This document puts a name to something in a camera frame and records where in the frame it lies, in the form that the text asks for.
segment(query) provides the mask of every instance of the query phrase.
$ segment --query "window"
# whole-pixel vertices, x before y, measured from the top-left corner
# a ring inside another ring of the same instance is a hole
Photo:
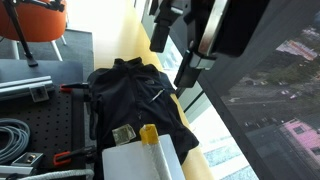
[[[320,148],[314,147],[310,149],[316,156],[320,155]]]
[[[302,134],[304,132],[302,126],[299,127],[295,127],[293,128],[294,132],[296,132],[297,134]]]

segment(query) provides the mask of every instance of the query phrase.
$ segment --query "chair leg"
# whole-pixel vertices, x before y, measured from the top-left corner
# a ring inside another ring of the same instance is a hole
[[[62,40],[62,42],[63,42],[63,45],[65,45],[65,46],[66,46],[66,45],[67,45],[67,42],[66,42],[66,39],[64,38],[64,36],[63,36],[63,35],[61,36],[61,40]]]
[[[20,59],[17,41],[11,40],[12,56],[14,59]]]
[[[62,57],[61,57],[61,55],[60,55],[59,49],[58,49],[58,47],[57,47],[56,41],[51,41],[50,43],[51,43],[51,45],[52,45],[52,47],[53,47],[53,49],[54,49],[54,52],[56,53],[59,61],[63,61],[63,60],[62,60]]]

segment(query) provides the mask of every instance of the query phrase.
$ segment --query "black jacket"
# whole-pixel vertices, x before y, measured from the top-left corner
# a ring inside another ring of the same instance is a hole
[[[116,59],[112,69],[96,70],[88,82],[92,107],[98,114],[96,131],[100,158],[103,149],[115,146],[112,130],[125,124],[130,124],[137,134],[133,141],[140,140],[139,129],[143,124],[155,124],[159,135],[170,134],[181,164],[188,151],[198,146],[197,138],[182,124],[177,106],[170,97],[174,89],[168,77],[151,64],[143,65],[141,58],[127,62]],[[164,91],[151,101],[160,90]],[[96,173],[102,173],[101,165],[100,159],[95,164]]]

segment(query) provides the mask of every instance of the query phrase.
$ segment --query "wooden surface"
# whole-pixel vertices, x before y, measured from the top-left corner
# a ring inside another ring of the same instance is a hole
[[[92,21],[95,69],[112,67],[115,58],[130,60],[140,56],[144,64],[151,63],[163,70],[156,53],[149,50],[150,40],[130,0],[106,0],[95,10]],[[176,96],[172,98],[184,125],[189,127]],[[182,169],[188,180],[213,179],[199,147],[189,151]]]

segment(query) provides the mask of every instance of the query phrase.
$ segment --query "orange chair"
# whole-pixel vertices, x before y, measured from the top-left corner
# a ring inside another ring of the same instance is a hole
[[[21,30],[27,42],[51,42],[58,59],[62,61],[59,49],[55,43],[56,39],[62,38],[66,27],[66,1],[62,0],[65,5],[63,12],[52,11],[44,7],[39,7],[33,4],[20,3],[16,7]],[[0,36],[12,40],[13,51],[15,58],[19,59],[17,41],[19,37],[16,30],[10,21],[5,7],[0,1]]]

